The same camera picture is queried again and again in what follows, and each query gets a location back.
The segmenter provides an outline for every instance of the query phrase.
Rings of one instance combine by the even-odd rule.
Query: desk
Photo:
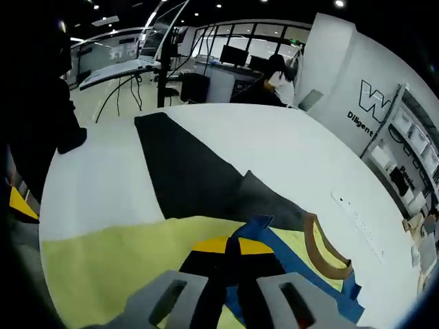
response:
[[[260,73],[250,69],[236,69],[222,64],[207,64],[206,67],[205,62],[195,62],[195,71],[211,79],[206,103],[230,103],[235,82],[251,84],[261,77]]]
[[[146,62],[144,60],[129,60],[127,62],[117,63],[104,67],[102,69],[93,71],[81,84],[80,90],[84,90],[101,84],[102,82],[125,77],[127,75],[141,74],[152,71],[161,66],[159,62]]]
[[[335,135],[304,112],[287,108],[236,103],[162,111],[242,175],[251,170],[283,197],[318,214],[334,247],[353,260],[362,286],[358,302],[365,308],[359,326],[392,328],[406,316],[416,301],[419,275],[419,267],[412,267],[412,238],[386,189]],[[83,146],[52,160],[40,242],[163,219],[152,187],[145,184],[149,179],[133,121],[90,126]],[[348,197],[361,214],[385,252],[384,266],[333,191]]]

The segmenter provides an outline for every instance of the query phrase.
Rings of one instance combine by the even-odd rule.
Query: dark gray fabric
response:
[[[226,207],[228,218],[249,221],[255,215],[272,215],[270,227],[303,232],[306,213],[294,202],[281,197],[248,171]]]

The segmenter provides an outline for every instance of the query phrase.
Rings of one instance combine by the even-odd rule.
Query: blue fabric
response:
[[[308,281],[333,297],[337,302],[339,313],[356,324],[363,314],[364,308],[355,300],[351,299],[351,297],[356,298],[361,289],[360,286],[355,284],[354,275],[352,274],[347,279],[347,287],[344,288],[343,293],[335,290],[315,274],[300,259],[300,257],[298,257],[275,233],[273,233],[273,231],[268,228],[272,219],[273,216],[255,216],[252,221],[236,230],[231,236],[231,239],[238,242],[238,238],[241,237],[262,242],[272,248],[274,255],[282,264],[286,273],[299,273],[301,276],[308,279]],[[226,306],[232,311],[234,316],[241,321],[241,323],[244,323],[241,308],[237,302],[237,289],[227,290]]]

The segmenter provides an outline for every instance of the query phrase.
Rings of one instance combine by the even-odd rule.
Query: white wall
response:
[[[311,89],[322,92],[324,97],[309,114],[359,156],[372,139],[365,129],[375,133],[380,126],[373,111],[366,112],[360,106],[361,94],[366,103],[380,103],[379,93],[361,91],[363,81],[372,86],[371,93],[376,90],[382,93],[384,101],[392,101],[398,84],[407,82],[439,127],[439,100],[410,66],[384,46],[358,33],[352,23],[318,14],[305,47],[298,98],[300,101]],[[376,117],[383,116],[387,110],[386,106],[383,109],[376,106]],[[361,121],[360,127],[348,117],[349,112]]]
[[[317,14],[305,46],[302,77],[297,86],[297,102],[312,89],[325,96],[335,85],[355,31],[352,23]]]

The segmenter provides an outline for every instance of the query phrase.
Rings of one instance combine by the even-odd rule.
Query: white shirt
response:
[[[288,82],[285,75],[280,71],[274,72],[268,81],[274,87],[274,92],[279,100],[285,105],[293,105],[294,103],[294,84],[293,81]]]

